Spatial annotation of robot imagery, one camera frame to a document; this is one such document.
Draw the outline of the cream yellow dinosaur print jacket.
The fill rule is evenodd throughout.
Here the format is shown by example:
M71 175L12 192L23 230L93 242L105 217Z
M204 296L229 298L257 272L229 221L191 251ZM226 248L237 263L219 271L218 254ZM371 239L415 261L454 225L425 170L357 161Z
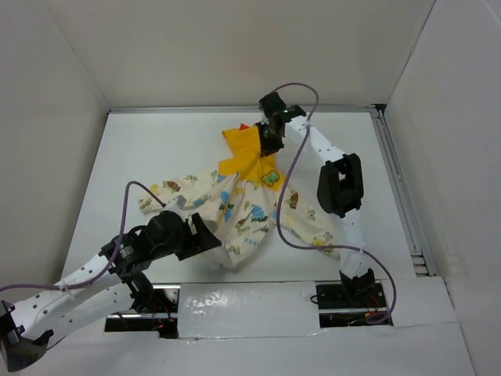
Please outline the cream yellow dinosaur print jacket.
M307 197L284 187L274 156L261 157L257 127L223 131L232 156L184 177L165 179L139 199L144 215L161 211L172 197L186 199L182 216L198 213L222 246L206 256L226 269L249 262L276 227L308 245L337 242L329 216Z

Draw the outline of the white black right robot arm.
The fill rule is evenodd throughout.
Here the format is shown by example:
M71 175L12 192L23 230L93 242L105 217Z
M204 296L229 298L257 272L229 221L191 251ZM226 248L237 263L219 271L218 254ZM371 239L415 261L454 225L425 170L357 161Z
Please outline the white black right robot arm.
M312 125L317 104L307 113L298 105L286 105L274 90L259 99L258 106L263 114L258 122L263 157L284 148L285 139L298 145L283 185L288 185L301 154L311 157L314 166L319 168L316 198L320 208L339 226L340 243L332 247L312 245L311 248L340 252L341 297L348 306L360 306L376 284L369 260L382 265L364 249L359 219L364 196L360 157L338 149Z

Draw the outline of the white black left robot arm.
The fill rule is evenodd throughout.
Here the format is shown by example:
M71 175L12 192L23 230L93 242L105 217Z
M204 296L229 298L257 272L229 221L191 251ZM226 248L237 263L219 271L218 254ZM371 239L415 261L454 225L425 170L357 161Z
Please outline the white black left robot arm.
M221 246L199 214L163 211L116 236L89 262L51 288L20 302L1 303L1 354L7 371L40 360L73 331L114 313L144 313L163 299L145 275L151 263L178 260Z

